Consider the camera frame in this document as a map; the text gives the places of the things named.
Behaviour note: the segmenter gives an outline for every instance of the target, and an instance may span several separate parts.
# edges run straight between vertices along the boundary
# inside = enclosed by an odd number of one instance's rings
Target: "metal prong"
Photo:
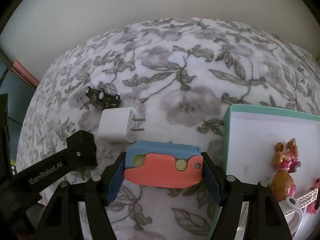
[[[143,129],[143,128],[140,128],[140,129],[139,129],[139,128],[137,128],[137,129],[131,128],[131,130],[132,130],[132,131],[134,131],[134,132],[137,132],[137,131],[144,131],[144,129]]]
[[[146,119],[144,119],[144,118],[132,118],[132,121],[134,121],[134,122],[143,122],[145,120]]]

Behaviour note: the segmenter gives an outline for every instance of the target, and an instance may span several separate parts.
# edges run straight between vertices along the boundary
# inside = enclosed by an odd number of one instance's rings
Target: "white ring-shaped object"
[[[298,200],[293,197],[287,197],[285,200],[279,202],[279,206],[283,214],[287,212],[294,212],[292,220],[288,223],[291,234],[293,235],[300,227],[303,220],[303,211],[299,205]]]

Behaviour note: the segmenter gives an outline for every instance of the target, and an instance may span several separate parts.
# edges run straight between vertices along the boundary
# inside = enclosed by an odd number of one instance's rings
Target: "white wall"
[[[38,79],[82,41],[113,28],[165,17],[235,20],[320,53],[320,27],[302,0],[24,0],[0,46]]]

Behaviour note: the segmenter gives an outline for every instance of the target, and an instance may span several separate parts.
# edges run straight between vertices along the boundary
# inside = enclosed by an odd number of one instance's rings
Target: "orange and blue plastic toy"
[[[124,168],[135,184],[185,188],[201,181],[203,157],[199,146],[142,140],[127,149]]]

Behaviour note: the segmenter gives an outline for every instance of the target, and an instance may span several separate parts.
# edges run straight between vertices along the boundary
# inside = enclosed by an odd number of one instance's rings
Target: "toy dog figurine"
[[[301,166],[298,161],[298,148],[295,138],[287,143],[287,148],[289,151],[283,152],[283,144],[281,142],[277,143],[275,146],[276,154],[273,157],[277,173],[272,179],[271,189],[278,201],[283,201],[288,196],[294,196],[296,185],[289,173],[296,172]]]

